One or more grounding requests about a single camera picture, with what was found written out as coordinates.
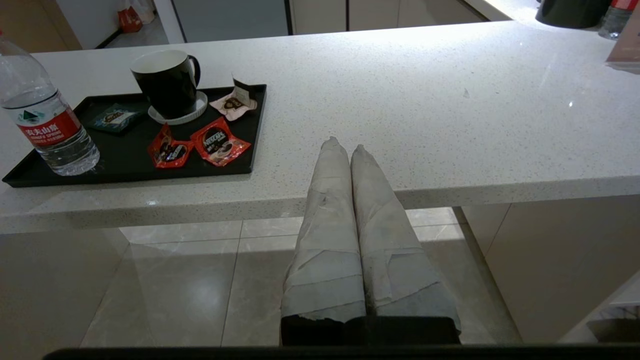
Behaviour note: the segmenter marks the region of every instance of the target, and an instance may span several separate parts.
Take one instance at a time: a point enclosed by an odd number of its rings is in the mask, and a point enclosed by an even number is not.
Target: red bag
[[[118,11],[118,20],[123,33],[135,33],[142,28],[142,20],[140,20],[138,13],[133,10],[131,5],[125,7],[124,10]]]

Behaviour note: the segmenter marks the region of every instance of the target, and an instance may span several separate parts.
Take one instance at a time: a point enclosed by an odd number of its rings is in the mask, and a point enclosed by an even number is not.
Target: black object
[[[128,359],[478,359],[478,360],[584,360],[640,358],[639,345],[538,346],[423,346],[423,347],[157,347],[70,348],[52,352],[44,360]]]
[[[596,26],[611,0],[543,0],[536,20],[560,28],[582,29]]]
[[[367,315],[346,323],[309,320],[298,315],[280,319],[283,346],[399,346],[460,344],[450,318]]]
[[[267,86],[255,85],[253,89],[258,102],[257,109],[247,111],[240,119],[228,123],[233,135],[250,142],[251,146],[225,167],[211,165],[194,151],[182,168],[155,168],[151,157],[147,154],[147,147],[160,132],[162,125],[147,115],[149,103],[145,96],[143,94],[107,95],[85,98],[74,109],[80,122],[85,124],[92,121],[98,114],[116,102],[141,111],[144,116],[143,119],[139,119],[120,134],[86,129],[100,150],[100,161],[95,168],[81,175],[59,176],[51,171],[40,155],[33,150],[4,177],[3,181],[14,188],[22,188],[248,174],[253,168]],[[200,89],[200,91],[212,101],[229,94],[233,88]],[[191,134],[220,116],[216,109],[207,105],[207,109],[201,117],[187,124],[172,126],[172,135],[176,140],[189,141]]]
[[[180,50],[156,51],[137,58],[131,72],[142,93],[165,119],[183,117],[196,110],[200,64],[195,57]]]

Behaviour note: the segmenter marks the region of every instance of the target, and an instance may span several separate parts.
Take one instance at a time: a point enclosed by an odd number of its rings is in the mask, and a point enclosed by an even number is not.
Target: plastic water bottle
[[[613,0],[609,10],[602,18],[598,35],[611,40],[617,40],[627,21],[634,12],[638,0]]]
[[[100,152],[47,71],[0,31],[0,106],[56,174],[78,175]]]

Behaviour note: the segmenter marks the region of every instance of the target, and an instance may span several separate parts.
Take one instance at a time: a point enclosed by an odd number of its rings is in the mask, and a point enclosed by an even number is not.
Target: black tray
[[[95,168],[77,176],[59,176],[51,171],[35,150],[32,150],[2,181],[14,188],[23,188],[248,174],[253,168],[253,158],[260,132],[260,119],[267,91],[266,85],[255,85],[253,88],[258,108],[247,111],[236,121],[227,122],[233,135],[250,142],[251,146],[227,166],[215,167],[204,161],[200,154],[193,149],[189,160],[182,168],[155,168],[147,153],[147,147],[160,132],[162,125],[147,115],[149,103],[146,97],[143,94],[106,95],[87,97],[74,109],[80,122],[87,124],[116,102],[143,112],[144,116],[120,134],[106,133],[85,127],[100,150],[100,161]],[[229,94],[232,90],[232,87],[198,89],[207,95],[210,102]],[[220,116],[216,109],[207,105],[204,114],[196,120],[172,126],[172,135],[176,140],[189,140],[191,134]]]

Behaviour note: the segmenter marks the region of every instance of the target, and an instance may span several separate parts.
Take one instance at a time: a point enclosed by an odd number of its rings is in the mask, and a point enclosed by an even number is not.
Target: red nescafe packet
[[[200,156],[217,167],[230,163],[251,146],[231,133],[224,117],[193,133],[191,141]]]
[[[174,140],[169,125],[164,124],[160,133],[147,147],[147,152],[157,168],[175,168],[182,167],[187,162],[192,149],[192,142]]]

